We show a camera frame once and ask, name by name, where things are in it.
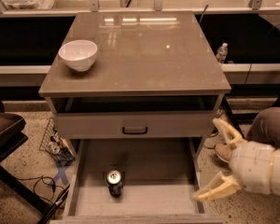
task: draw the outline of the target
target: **drawer front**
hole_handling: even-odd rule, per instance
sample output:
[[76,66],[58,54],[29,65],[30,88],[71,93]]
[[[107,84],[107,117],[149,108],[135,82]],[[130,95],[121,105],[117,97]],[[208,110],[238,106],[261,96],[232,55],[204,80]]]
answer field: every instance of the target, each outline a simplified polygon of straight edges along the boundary
[[68,139],[193,137],[212,132],[215,112],[160,114],[58,114],[53,119]]

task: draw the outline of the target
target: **drawer handle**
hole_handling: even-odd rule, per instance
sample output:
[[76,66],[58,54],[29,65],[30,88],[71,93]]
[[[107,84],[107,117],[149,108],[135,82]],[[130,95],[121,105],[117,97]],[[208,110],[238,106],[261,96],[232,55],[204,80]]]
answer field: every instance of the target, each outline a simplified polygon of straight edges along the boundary
[[148,131],[148,127],[122,127],[122,132],[124,134],[133,135],[133,134],[146,134]]

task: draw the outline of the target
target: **speckled floor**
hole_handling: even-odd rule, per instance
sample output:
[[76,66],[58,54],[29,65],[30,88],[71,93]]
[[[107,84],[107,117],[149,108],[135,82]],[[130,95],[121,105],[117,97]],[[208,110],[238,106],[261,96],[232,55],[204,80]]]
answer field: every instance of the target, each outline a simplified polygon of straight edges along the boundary
[[[58,174],[55,161],[47,153],[39,150],[43,135],[49,123],[50,112],[44,102],[6,102],[6,112],[13,112],[24,117],[27,125],[24,133],[29,137],[21,147],[10,155],[2,165],[17,178],[31,178],[47,175],[50,177]],[[233,108],[263,109],[270,106],[270,101],[236,101]],[[241,125],[246,133],[249,125]],[[222,142],[222,136],[217,135],[208,138],[205,142],[206,147]],[[220,161],[213,149],[203,148],[198,159],[201,171],[201,183],[205,185],[218,171],[224,174],[230,172],[228,166]],[[73,166],[66,170],[66,177],[70,179]],[[33,188],[35,181],[23,182],[29,189]],[[62,180],[58,180],[57,185],[65,187]],[[46,185],[37,185],[37,194],[51,198],[51,189]],[[255,193],[237,192],[236,194],[221,200],[212,201],[205,205],[206,211],[214,217],[222,217],[224,224],[280,224],[280,197],[276,195],[260,195]],[[56,215],[59,218],[62,210]],[[40,213],[28,204],[22,197],[7,187],[0,181],[0,224],[3,223],[37,223],[41,218]]]

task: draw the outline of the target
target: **black stand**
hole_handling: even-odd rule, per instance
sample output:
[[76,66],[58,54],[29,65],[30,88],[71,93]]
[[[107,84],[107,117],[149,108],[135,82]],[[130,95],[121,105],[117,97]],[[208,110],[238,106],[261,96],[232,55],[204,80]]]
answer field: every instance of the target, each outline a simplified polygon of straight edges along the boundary
[[234,117],[234,115],[232,113],[232,110],[231,110],[231,107],[228,104],[225,96],[224,96],[224,98],[222,100],[222,105],[225,108],[225,111],[226,111],[228,117],[231,119],[231,123],[232,123],[233,127],[242,135],[242,137],[244,137],[244,134],[243,134],[243,132],[241,130],[241,127],[238,124],[237,119]]
[[[16,133],[10,142],[7,142],[0,148],[0,162],[7,158],[12,152],[28,140],[27,136],[23,133]],[[43,214],[43,217],[38,222],[39,224],[47,223],[53,216],[59,206],[65,201],[68,188],[61,193],[60,198],[52,205],[46,203],[32,191],[26,188],[16,177],[11,175],[6,169],[0,165],[0,180],[8,185],[11,189],[15,190],[23,199],[31,204],[35,209]]]

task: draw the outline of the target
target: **person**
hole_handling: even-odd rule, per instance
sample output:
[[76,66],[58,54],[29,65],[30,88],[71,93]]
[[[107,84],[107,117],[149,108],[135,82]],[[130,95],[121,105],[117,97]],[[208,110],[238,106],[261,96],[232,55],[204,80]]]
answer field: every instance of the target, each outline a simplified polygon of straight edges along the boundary
[[[260,111],[253,120],[245,139],[280,148],[280,107],[270,107]],[[227,145],[215,145],[215,152],[222,161],[230,161],[231,149]]]

